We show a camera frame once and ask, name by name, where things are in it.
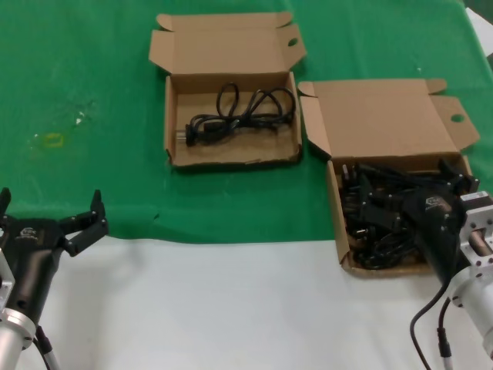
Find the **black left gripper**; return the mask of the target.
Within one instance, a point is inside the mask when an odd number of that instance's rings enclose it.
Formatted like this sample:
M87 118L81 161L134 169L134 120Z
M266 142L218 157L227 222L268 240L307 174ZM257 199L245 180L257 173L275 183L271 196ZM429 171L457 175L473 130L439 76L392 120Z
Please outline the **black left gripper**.
M6 307L37 321L62 252L71 257L82 253L109 233L109 222L100 190L95 190L90 210L60 220L61 229L55 220L6 217L11 199L9 188L4 187L0 193L1 249L15 279Z

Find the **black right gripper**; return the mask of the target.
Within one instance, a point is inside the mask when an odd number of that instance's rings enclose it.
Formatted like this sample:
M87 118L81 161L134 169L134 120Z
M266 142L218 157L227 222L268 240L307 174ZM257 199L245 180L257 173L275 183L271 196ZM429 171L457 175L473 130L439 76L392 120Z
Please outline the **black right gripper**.
M456 196L475 193L480 180L462 173L445 159L439 160L439 170L453 194L442 190L417 190L404 199L406 182L402 176L359 173L359 219L389 232L401 232L402 211L424 259L439 281L449 284L469 265L459 247L464 209Z

